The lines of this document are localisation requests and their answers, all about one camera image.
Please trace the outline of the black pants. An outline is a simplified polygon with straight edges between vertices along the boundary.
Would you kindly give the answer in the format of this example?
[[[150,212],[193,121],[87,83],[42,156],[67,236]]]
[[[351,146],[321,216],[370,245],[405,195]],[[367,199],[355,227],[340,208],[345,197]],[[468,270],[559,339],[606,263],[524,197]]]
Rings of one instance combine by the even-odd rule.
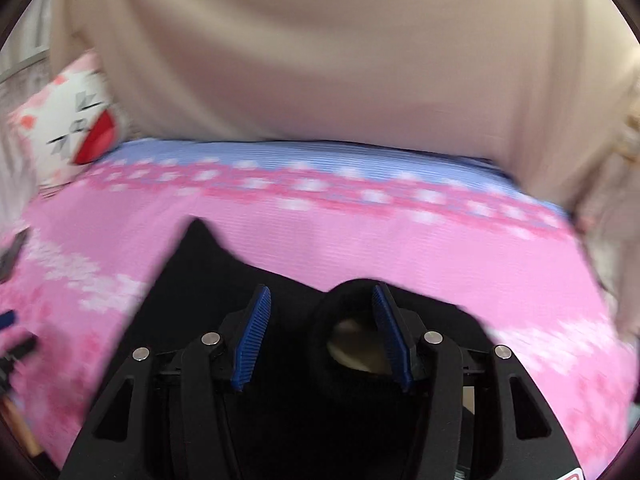
[[[375,321],[375,280],[319,292],[254,268],[193,220],[143,300],[105,372],[93,405],[131,351],[184,348],[214,330],[256,288],[271,314],[250,382],[224,401],[235,479],[420,479],[428,400],[402,392]],[[465,348],[489,351],[488,336],[452,304],[385,283],[401,309]]]

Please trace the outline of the cartoon face pillow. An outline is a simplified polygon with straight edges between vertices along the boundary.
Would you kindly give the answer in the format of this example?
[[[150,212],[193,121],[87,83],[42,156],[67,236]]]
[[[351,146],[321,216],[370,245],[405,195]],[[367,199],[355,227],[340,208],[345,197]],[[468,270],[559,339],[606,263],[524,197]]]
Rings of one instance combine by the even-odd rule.
[[[99,55],[88,50],[8,117],[40,191],[69,184],[128,136]]]

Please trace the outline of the phone with picture case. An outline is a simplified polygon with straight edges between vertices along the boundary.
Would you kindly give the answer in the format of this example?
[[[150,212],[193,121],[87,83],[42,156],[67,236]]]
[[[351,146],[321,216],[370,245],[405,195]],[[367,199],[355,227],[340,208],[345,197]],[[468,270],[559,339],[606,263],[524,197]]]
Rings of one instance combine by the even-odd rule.
[[[0,283],[6,283],[11,278],[21,251],[28,241],[30,229],[26,228],[16,233],[11,243],[2,250],[0,261]]]

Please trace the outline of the floral grey blanket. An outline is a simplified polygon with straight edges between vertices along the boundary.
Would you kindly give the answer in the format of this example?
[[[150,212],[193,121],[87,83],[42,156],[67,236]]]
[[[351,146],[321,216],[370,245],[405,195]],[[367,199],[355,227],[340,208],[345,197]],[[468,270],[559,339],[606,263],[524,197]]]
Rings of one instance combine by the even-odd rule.
[[[639,338],[639,88],[575,209],[575,226],[617,335]]]

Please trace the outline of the pink rose bed sheet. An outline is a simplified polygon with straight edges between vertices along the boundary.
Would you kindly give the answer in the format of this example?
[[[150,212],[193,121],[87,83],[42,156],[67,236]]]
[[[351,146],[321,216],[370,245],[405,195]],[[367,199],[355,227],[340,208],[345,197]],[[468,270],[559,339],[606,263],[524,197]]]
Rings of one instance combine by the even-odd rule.
[[[516,354],[587,478],[623,446],[638,354],[621,342],[564,212],[491,166],[329,143],[122,144],[35,200],[3,309],[41,351],[15,402],[66,459],[108,355],[192,217],[244,261],[327,290],[380,280],[456,304]]]

